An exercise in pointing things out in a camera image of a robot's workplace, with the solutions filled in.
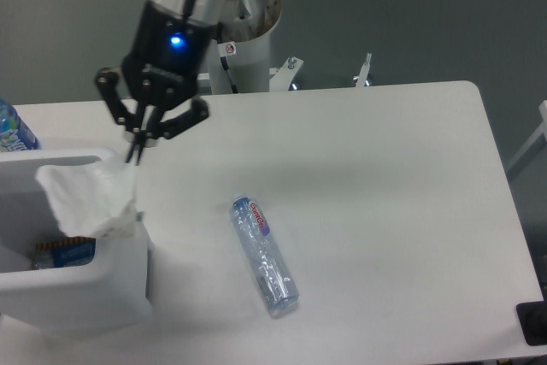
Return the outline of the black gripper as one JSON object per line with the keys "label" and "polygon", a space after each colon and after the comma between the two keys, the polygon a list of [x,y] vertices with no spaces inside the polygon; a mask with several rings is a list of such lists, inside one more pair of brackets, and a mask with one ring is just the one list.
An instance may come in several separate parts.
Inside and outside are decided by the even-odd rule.
{"label": "black gripper", "polygon": [[[159,138],[175,138],[205,121],[209,106],[197,94],[197,71],[202,64],[214,26],[173,15],[148,0],[144,4],[132,48],[120,68],[100,68],[94,79],[114,123],[129,134],[126,163],[139,165],[144,149]],[[130,112],[117,91],[121,70],[129,95],[136,102]],[[163,120],[172,110],[191,98],[190,108]],[[144,123],[146,105],[156,106]]]}

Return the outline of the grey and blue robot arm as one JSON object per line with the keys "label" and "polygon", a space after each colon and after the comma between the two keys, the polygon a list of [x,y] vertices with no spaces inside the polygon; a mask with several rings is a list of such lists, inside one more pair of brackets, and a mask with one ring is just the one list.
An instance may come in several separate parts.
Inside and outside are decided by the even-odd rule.
{"label": "grey and blue robot arm", "polygon": [[132,47],[118,68],[94,82],[114,122],[129,136],[126,162],[209,117],[198,95],[199,68],[226,0],[146,0]]}

